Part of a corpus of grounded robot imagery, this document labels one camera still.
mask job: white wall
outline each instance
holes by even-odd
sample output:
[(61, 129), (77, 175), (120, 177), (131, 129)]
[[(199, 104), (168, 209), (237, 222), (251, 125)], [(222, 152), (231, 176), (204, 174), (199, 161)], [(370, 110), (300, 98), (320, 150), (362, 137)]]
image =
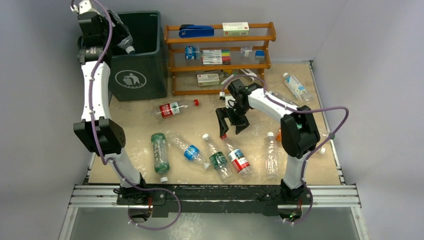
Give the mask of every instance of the white wall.
[(68, 1), (0, 2), (0, 239), (53, 240), (90, 155), (73, 133), (84, 104)]
[(102, 0), (117, 12), (161, 13), (162, 25), (274, 22), (274, 61), (312, 60), (347, 0)]
[[(371, 239), (423, 239), (424, 1), (350, 0), (318, 53), (324, 106), (345, 105), (336, 136)], [(332, 129), (341, 113), (328, 113)]]

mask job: dark green trash bin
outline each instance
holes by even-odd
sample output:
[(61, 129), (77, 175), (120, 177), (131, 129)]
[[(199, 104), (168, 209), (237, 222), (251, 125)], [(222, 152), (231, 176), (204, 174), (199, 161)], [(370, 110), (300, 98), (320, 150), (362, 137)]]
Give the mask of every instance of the dark green trash bin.
[(138, 11), (118, 15), (132, 35), (135, 54), (112, 49), (109, 90), (118, 101), (165, 98), (168, 72), (161, 14)]

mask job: wooden tabletop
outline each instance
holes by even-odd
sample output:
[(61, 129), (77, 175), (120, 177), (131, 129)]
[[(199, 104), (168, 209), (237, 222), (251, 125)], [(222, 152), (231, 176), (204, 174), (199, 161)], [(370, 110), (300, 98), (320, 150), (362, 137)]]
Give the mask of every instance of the wooden tabletop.
[[(289, 99), (294, 100), (290, 90), (284, 85), (282, 75), (289, 73), (296, 76), (305, 88), (314, 94), (312, 102), (307, 104), (311, 109), (320, 108), (315, 85), (308, 64), (286, 64), (273, 63), (271, 69), (265, 70), (265, 80), (269, 91), (277, 91)], [(154, 133), (164, 133), (167, 137), (170, 133), (180, 133), (185, 139), (197, 146), (200, 151), (205, 153), (206, 146), (202, 140), (202, 135), (208, 133), (211, 138), (218, 143), (222, 150), (224, 145), (219, 138), (220, 130), (216, 108), (222, 108), (225, 103), (219, 100), (217, 94), (213, 95), (190, 95), (190, 96), (172, 96), (171, 88), (168, 85), (168, 97), (155, 100), (142, 100), (132, 102), (119, 102), (112, 98), (110, 102), (110, 114), (112, 120), (118, 123), (125, 131), (126, 146), (129, 158), (137, 170), (140, 171), (147, 183), (159, 183), (159, 176), (154, 171), (153, 149), (151, 145), (151, 135)], [(250, 79), (243, 79), (245, 84), (251, 82)], [(178, 82), (181, 87), (188, 89), (197, 88), (196, 75), (187, 76), (184, 80)], [(150, 114), (150, 111), (157, 106), (175, 102), (178, 100), (198, 99), (200, 105), (194, 109), (183, 112), (166, 119), (158, 119)], [(243, 151), (250, 165), (256, 174), (243, 180), (236, 176), (229, 184), (258, 184), (279, 185), (280, 180), (268, 180), (265, 177), (265, 137), (267, 132), (277, 132), (279, 123), (273, 121), (263, 112), (252, 109), (246, 114), (250, 126), (235, 135), (235, 127), (229, 126), (227, 133), (238, 147)], [(323, 115), (314, 113), (315, 121), (320, 130), (325, 131), (326, 126)], [(336, 169), (336, 162), (330, 143), (325, 146), (324, 154), (314, 154), (307, 165), (306, 181), (310, 185), (340, 185), (339, 175)], [(279, 169), (281, 178), (286, 171), (287, 154), (281, 143), (279, 144), (278, 154), (280, 158)], [(217, 173), (210, 169), (209, 171), (192, 164), (185, 159), (183, 154), (176, 148), (169, 146), (167, 156), (170, 163), (168, 173), (169, 183), (172, 184), (220, 184), (221, 181)], [(89, 177), (89, 183), (119, 183), (116, 174), (110, 166), (102, 165), (100, 159), (96, 156)]]

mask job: small cardboard box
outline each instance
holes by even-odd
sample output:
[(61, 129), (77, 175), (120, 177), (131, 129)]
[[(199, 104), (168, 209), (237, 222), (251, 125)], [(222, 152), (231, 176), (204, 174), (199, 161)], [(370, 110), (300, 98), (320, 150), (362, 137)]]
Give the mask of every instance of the small cardboard box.
[(219, 85), (220, 84), (220, 76), (217, 73), (198, 74), (197, 75), (197, 84), (200, 87)]
[(222, 31), (224, 37), (248, 36), (249, 24), (247, 22), (224, 22)]

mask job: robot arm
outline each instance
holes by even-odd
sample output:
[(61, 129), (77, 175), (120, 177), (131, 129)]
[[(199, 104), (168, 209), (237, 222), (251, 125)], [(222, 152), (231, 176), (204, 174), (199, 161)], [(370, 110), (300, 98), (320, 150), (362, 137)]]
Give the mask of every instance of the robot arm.
[[(125, 151), (124, 130), (112, 121), (109, 112), (108, 82), (111, 73), (112, 51), (106, 52), (95, 70), (94, 79), (91, 79), (92, 71), (95, 69), (104, 50), (103, 46), (107, 41), (108, 21), (92, 6), (89, 0), (81, 1), (79, 7), (74, 7), (74, 9), (77, 9), (78, 23), (82, 31), (82, 37), (78, 40), (80, 47), (78, 59), (84, 75), (84, 108), (81, 122), (74, 123), (73, 131), (90, 152), (100, 155), (93, 136), (91, 100), (95, 131), (105, 159), (103, 163), (114, 163), (111, 166), (118, 175), (120, 185), (123, 188), (130, 188), (131, 185), (123, 180), (120, 175), (125, 176), (134, 185), (142, 184), (143, 179), (139, 171), (134, 168)], [(118, 46), (126, 50), (127, 53), (132, 53), (134, 48), (131, 46), (132, 37), (128, 28), (116, 14), (110, 10), (108, 14), (112, 19), (113, 26), (110, 45), (112, 47)]]
[[(235, 103), (230, 108), (224, 107), (216, 110), (220, 137), (229, 130), (225, 118), (228, 118), (231, 125), (235, 126), (235, 134), (239, 134), (249, 126), (249, 121), (245, 116), (249, 109), (258, 109), (264, 112), (281, 124), (281, 143), (288, 154), (283, 182), (290, 190), (302, 187), (301, 176), (306, 169), (306, 167), (303, 168), (305, 158), (307, 153), (314, 150), (320, 141), (320, 134), (312, 113), (295, 113), (271, 102), (265, 97), (262, 86), (257, 83), (245, 86), (241, 80), (237, 79), (228, 86), (228, 90), (235, 99)], [(269, 97), (292, 109), (297, 108), (272, 95)], [(297, 109), (300, 111), (310, 110), (307, 106)]]

